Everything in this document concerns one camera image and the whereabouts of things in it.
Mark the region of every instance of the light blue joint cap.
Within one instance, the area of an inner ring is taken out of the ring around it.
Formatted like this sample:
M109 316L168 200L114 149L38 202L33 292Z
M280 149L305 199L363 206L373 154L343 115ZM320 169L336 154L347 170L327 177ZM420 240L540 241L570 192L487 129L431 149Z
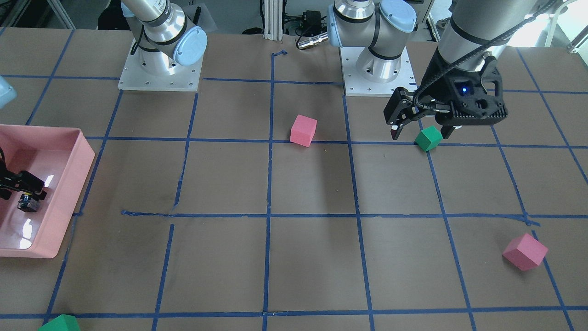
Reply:
M208 37L201 27L186 31L173 51L173 60L183 66L192 65L202 58Z
M121 3L122 15L126 18L135 17L135 14L125 4Z
M6 106L14 98L16 98L16 90L0 76L0 108Z
M327 34L329 35L329 43L334 47L343 47L341 37L339 36L339 28L337 28L337 19L333 11L333 5L329 5L329 13L327 15Z
M380 12L393 27L402 32L411 33L415 28L416 12L402 0L382 0Z

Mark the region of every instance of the pink bin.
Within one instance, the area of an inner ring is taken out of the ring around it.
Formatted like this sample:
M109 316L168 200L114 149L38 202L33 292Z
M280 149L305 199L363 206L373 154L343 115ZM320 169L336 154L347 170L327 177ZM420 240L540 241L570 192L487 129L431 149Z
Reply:
M45 181L47 197L36 213L16 208L21 192L0 199L0 256L57 255L82 191L94 151L77 128L0 125L0 147L13 173Z

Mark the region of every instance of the block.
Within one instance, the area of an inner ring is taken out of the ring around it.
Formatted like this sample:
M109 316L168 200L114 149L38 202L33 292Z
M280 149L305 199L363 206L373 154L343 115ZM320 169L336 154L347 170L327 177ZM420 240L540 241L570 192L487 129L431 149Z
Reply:
M54 320L41 326L39 331L80 331L78 321L70 315L59 315Z
M536 268L541 264L545 254L547 254L547 247L538 242L533 236L528 233L513 239L502 252L508 261L517 266L520 270L526 271Z
M437 147L442 139L441 132L436 127L431 126L421 130L415 142L423 151L430 151Z
M290 141L305 147L310 146L312 137L315 136L316 120L314 118L298 115L290 130Z

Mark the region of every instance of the metal base plate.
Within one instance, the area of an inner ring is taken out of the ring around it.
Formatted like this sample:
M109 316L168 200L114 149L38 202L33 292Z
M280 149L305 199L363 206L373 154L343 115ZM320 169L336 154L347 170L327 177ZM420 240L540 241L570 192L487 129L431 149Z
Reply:
M169 76L147 73L139 63L139 52L126 57L125 67L118 82L119 90L197 92L200 82L202 59L190 67Z
M390 97L398 86L413 92L416 90L415 75L408 57L406 47L402 51L402 66L395 80L389 83L376 83L363 78L355 64L364 47L341 47L341 68L345 82L345 95L355 97Z

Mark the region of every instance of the floor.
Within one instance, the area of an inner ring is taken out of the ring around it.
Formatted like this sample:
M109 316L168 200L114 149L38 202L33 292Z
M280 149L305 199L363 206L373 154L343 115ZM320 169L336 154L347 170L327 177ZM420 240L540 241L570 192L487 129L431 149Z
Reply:
M96 152L58 257L0 259L0 329L588 329L577 55L507 48L510 117L424 153L434 122L392 141L387 100L344 96L328 45L211 35L197 94L123 92L131 39L0 29L19 92L0 122L79 127ZM408 50L420 81L435 44ZM528 272L501 256L524 233L549 248Z

